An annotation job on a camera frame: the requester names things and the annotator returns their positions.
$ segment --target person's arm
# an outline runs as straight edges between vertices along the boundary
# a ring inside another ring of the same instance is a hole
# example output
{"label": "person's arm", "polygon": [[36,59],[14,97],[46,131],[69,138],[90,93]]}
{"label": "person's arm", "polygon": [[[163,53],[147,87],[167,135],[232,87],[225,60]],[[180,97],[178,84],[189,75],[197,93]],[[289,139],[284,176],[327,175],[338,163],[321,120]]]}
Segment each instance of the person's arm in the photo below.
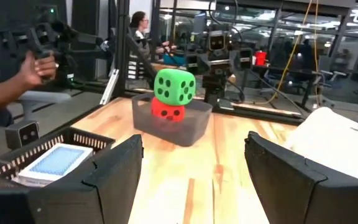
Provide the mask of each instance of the person's arm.
{"label": "person's arm", "polygon": [[8,81],[0,83],[0,108],[17,100],[30,87],[23,82],[22,75],[17,74]]}

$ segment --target gray plastic bin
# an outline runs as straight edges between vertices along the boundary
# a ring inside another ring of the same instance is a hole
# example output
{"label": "gray plastic bin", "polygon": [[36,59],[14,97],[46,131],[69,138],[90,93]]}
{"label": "gray plastic bin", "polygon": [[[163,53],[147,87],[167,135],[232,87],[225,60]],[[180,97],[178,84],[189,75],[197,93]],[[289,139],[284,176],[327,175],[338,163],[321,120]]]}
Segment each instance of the gray plastic bin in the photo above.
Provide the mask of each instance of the gray plastic bin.
{"label": "gray plastic bin", "polygon": [[132,98],[136,129],[184,147],[192,146],[204,135],[212,112],[211,105],[193,100],[185,106],[185,119],[173,122],[151,114],[153,97],[154,93],[145,93]]}

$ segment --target wooden tabletop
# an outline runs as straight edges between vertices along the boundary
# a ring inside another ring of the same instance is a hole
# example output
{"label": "wooden tabletop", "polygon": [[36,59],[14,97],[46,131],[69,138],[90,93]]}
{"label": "wooden tabletop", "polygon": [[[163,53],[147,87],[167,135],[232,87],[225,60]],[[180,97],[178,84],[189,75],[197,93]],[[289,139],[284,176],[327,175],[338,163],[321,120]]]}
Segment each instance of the wooden tabletop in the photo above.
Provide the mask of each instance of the wooden tabletop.
{"label": "wooden tabletop", "polygon": [[141,134],[142,175],[130,224],[268,223],[244,158],[249,131],[283,144],[294,126],[212,114],[205,135],[180,147],[133,127],[130,99],[119,98],[74,127],[125,141]]}

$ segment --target red object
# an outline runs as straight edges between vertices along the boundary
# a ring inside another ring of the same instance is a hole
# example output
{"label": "red object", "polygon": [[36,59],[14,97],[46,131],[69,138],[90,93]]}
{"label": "red object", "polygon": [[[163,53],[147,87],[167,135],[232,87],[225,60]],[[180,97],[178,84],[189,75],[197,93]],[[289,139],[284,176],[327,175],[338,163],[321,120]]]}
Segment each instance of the red object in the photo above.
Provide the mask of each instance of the red object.
{"label": "red object", "polygon": [[180,122],[185,119],[185,106],[166,105],[154,97],[152,99],[152,115],[168,121]]}
{"label": "red object", "polygon": [[255,53],[255,65],[265,65],[266,62],[266,52],[256,52]]}

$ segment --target white cloth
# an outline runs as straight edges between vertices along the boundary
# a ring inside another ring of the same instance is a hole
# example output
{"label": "white cloth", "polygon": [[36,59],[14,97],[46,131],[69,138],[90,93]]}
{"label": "white cloth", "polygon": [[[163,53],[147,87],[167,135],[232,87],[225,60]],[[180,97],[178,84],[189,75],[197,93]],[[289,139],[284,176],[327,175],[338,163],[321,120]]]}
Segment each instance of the white cloth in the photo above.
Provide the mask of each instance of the white cloth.
{"label": "white cloth", "polygon": [[284,147],[358,178],[358,123],[319,108],[297,127]]}

